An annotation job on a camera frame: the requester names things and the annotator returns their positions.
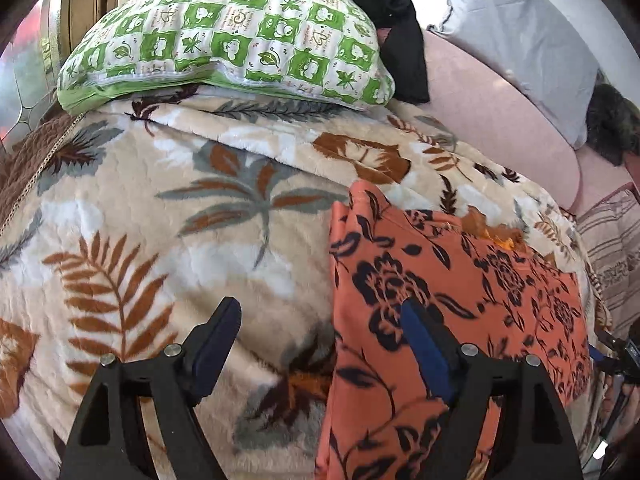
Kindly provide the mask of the orange black floral garment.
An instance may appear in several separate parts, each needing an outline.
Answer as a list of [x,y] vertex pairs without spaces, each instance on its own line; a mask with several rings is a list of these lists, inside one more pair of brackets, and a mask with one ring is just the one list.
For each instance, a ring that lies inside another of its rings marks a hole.
[[400,325],[413,300],[492,358],[539,356],[563,404],[591,366],[577,278],[536,252],[464,232],[461,221],[393,206],[359,181],[330,225],[336,364],[322,425],[320,479],[412,479],[446,419]]

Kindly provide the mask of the green white patterned pillow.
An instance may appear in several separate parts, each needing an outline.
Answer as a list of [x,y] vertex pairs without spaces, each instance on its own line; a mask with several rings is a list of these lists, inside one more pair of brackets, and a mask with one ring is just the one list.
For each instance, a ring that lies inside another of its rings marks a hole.
[[395,93],[374,25],[352,0],[129,0],[65,61],[58,102],[77,115],[179,84],[353,110]]

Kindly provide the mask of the grey satin pillow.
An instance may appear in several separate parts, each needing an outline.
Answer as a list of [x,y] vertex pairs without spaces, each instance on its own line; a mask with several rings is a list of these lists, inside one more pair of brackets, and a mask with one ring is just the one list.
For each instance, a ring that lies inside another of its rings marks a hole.
[[549,0],[447,0],[432,27],[523,93],[572,148],[587,142],[599,64]]

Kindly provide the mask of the pink bed headboard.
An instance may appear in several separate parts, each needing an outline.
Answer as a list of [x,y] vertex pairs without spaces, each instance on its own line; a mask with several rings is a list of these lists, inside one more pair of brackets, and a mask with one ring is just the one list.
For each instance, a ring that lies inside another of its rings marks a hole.
[[430,102],[420,109],[459,140],[541,185],[576,216],[627,190],[626,167],[591,148],[574,150],[510,82],[454,44],[424,32]]

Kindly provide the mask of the beige leaf-pattern fleece blanket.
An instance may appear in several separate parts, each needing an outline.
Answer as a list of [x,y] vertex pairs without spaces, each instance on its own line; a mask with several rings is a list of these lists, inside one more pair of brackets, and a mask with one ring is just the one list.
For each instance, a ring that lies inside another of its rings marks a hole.
[[55,479],[104,354],[152,358],[239,300],[196,416],[231,479],[412,479],[445,416],[409,298],[488,356],[540,356],[581,456],[608,322],[574,222],[536,182],[393,102],[189,86],[32,132],[1,171],[1,422]]

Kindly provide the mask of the striped beige pillow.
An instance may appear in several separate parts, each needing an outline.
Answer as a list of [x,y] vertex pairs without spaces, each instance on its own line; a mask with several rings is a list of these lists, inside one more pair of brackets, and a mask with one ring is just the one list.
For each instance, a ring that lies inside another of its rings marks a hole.
[[639,202],[630,188],[597,204],[578,232],[612,315],[612,333],[626,337],[639,317]]

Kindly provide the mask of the dark furry cushion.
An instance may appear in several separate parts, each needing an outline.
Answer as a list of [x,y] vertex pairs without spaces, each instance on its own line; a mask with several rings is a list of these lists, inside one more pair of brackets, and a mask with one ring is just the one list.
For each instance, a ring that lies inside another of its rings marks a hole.
[[639,109],[600,70],[588,105],[586,144],[614,166],[639,155]]

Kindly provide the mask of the brown wooden window frame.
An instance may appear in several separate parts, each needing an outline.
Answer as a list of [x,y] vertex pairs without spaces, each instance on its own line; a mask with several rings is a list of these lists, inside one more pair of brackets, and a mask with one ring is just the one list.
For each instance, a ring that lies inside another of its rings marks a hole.
[[58,74],[89,28],[126,0],[20,0],[1,26],[1,155],[39,125]]

